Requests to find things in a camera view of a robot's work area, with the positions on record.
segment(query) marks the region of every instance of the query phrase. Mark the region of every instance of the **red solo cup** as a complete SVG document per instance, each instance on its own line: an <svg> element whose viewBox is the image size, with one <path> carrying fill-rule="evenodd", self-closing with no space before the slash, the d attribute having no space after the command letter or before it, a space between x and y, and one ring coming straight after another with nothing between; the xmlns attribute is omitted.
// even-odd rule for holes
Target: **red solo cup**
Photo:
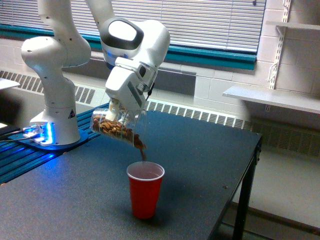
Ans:
<svg viewBox="0 0 320 240"><path fill-rule="evenodd" d="M164 168L154 162L137 161L128 166L126 173L133 215L138 219L151 218L156 213Z"/></svg>

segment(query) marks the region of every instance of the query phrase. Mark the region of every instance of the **wall shelf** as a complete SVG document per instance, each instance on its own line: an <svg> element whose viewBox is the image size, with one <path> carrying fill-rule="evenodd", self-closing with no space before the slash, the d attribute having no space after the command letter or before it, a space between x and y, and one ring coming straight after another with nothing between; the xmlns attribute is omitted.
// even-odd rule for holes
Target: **wall shelf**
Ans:
<svg viewBox="0 0 320 240"><path fill-rule="evenodd" d="M223 93L223 96L260 104L320 114L320 97L317 98L315 96L297 92L273 90L258 86L243 85L230 87Z"/></svg>
<svg viewBox="0 0 320 240"><path fill-rule="evenodd" d="M20 86L16 81L7 80L0 77L0 90L9 89Z"/></svg>
<svg viewBox="0 0 320 240"><path fill-rule="evenodd" d="M290 29L305 29L305 30L319 30L320 31L320 25L310 25L310 24L281 22L281 21L266 21L266 24L275 25L277 27L290 28Z"/></svg>

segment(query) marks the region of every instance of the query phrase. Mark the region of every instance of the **glass jar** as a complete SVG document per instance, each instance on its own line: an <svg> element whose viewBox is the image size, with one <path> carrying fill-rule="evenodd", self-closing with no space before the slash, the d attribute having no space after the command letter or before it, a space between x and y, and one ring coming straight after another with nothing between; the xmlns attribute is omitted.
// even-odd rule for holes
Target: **glass jar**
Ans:
<svg viewBox="0 0 320 240"><path fill-rule="evenodd" d="M93 111L90 129L98 134L125 141L143 151L146 148L143 138L147 126L147 113L120 110L117 120L106 118L108 108L97 108Z"/></svg>

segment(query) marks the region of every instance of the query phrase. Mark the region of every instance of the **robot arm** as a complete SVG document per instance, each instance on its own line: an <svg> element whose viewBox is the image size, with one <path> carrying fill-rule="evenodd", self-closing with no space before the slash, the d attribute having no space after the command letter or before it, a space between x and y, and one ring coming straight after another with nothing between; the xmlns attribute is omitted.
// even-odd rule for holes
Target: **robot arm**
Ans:
<svg viewBox="0 0 320 240"><path fill-rule="evenodd" d="M169 31L156 20L115 17L110 0L86 3L100 33L104 60L113 68L105 84L111 98L107 118L114 121L121 108L139 113L168 51Z"/></svg>
<svg viewBox="0 0 320 240"><path fill-rule="evenodd" d="M78 141L80 135L75 85L63 76L62 68L87 63L91 48L74 25L70 0L38 0L38 12L42 21L52 27L54 37L27 39L21 48L24 62L39 75L44 88L44 111L30 123L50 125L51 137L35 138L39 144L67 145Z"/></svg>

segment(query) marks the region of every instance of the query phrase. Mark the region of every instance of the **window frame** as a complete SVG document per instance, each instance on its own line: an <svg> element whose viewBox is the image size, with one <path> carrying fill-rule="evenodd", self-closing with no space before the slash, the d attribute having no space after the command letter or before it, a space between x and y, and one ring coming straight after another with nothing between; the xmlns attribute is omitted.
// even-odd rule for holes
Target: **window frame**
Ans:
<svg viewBox="0 0 320 240"><path fill-rule="evenodd" d="M98 50L102 49L100 37L98 35L81 35L89 42L91 48ZM47 29L0 24L0 37L25 40L39 36L52 37L54 36L54 32ZM179 62L184 65L198 64L203 65L203 67L219 66L234 69L254 70L257 61L257 54L193 48L171 44L165 59L167 61Z"/></svg>

